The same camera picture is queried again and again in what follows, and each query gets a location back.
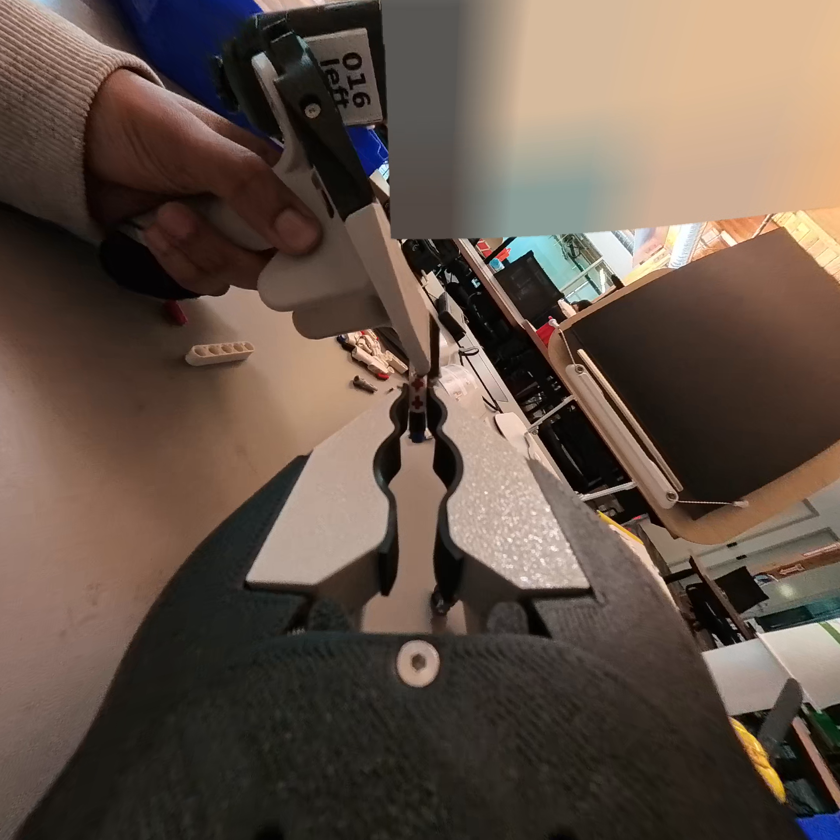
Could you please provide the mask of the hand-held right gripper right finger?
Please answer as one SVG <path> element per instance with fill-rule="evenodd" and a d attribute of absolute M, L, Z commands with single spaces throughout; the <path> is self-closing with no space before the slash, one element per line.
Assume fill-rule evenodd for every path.
<path fill-rule="evenodd" d="M 434 539 L 439 601 L 578 595 L 590 583 L 532 460 L 445 392 L 429 395 L 433 469 L 445 488 Z"/>

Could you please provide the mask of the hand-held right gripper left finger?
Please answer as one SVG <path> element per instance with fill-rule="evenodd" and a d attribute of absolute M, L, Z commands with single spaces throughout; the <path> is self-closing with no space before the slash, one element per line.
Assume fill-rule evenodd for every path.
<path fill-rule="evenodd" d="M 389 595 L 398 530 L 401 395 L 386 394 L 312 450 L 247 576 L 307 597 Z"/>

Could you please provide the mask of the white lego liftarm with pins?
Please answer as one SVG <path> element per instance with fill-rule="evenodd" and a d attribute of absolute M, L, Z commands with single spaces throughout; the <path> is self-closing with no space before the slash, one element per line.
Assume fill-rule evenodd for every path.
<path fill-rule="evenodd" d="M 408 383 L 407 433 L 415 444 L 421 444 L 427 434 L 427 378 L 411 373 Z"/>

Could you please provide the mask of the person's left forearm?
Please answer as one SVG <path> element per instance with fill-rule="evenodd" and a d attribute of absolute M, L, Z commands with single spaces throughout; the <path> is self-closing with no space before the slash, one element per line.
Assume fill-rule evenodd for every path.
<path fill-rule="evenodd" d="M 102 44 L 35 2 L 1 2 L 1 200 L 87 242 L 85 135 L 93 100 L 116 71 L 161 87 L 138 57 Z"/>

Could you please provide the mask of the pile of white lego pieces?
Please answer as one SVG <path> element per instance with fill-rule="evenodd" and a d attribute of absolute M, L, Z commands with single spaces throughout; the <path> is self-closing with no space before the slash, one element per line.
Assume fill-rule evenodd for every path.
<path fill-rule="evenodd" d="M 408 365 L 388 350 L 377 333 L 371 329 L 343 332 L 335 339 L 355 363 L 379 381 L 384 382 L 393 375 L 408 373 Z"/>

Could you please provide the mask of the white lego beam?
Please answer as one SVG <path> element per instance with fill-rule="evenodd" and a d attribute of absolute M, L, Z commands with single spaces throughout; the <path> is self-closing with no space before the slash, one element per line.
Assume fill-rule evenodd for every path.
<path fill-rule="evenodd" d="M 195 344 L 185 354 L 184 361 L 192 367 L 235 364 L 246 361 L 254 351 L 254 345 L 249 342 Z"/>

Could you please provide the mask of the person's left hand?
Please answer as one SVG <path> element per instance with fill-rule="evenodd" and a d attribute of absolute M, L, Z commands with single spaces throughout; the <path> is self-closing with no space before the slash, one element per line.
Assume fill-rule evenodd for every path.
<path fill-rule="evenodd" d="M 280 157 L 277 144 L 134 71 L 116 70 L 87 117 L 89 214 L 102 229 L 149 214 L 148 250 L 190 292 L 254 290 L 274 253 L 302 257 L 322 239 L 316 216 L 274 173 Z M 184 204 L 204 195 L 231 207 L 268 249 L 236 246 Z"/>

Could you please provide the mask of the white monitor stand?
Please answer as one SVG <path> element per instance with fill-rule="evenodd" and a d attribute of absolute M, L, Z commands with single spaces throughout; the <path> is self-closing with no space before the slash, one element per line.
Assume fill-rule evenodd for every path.
<path fill-rule="evenodd" d="M 545 425 L 550 420 L 554 420 L 565 407 L 572 404 L 575 400 L 573 395 L 569 395 L 562 400 L 556 407 L 550 409 L 546 414 L 539 417 L 534 423 L 526 425 L 520 417 L 515 413 L 497 413 L 492 420 L 496 426 L 497 431 L 510 443 L 521 440 L 527 448 L 530 439 L 540 430 L 542 425 Z"/>

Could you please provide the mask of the blue plastic bin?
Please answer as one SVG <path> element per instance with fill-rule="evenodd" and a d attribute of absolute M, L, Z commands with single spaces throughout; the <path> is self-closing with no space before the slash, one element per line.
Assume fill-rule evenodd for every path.
<path fill-rule="evenodd" d="M 264 138 L 280 137 L 251 67 L 280 35 L 304 40 L 367 175 L 388 163 L 380 2 L 115 3 L 150 63 L 199 102 Z"/>

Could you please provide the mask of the black monitor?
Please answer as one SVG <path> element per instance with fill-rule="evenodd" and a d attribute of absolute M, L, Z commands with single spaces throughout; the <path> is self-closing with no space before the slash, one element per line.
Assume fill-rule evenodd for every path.
<path fill-rule="evenodd" d="M 778 228 L 591 305 L 548 355 L 664 527 L 712 545 L 838 481 L 838 320 Z"/>

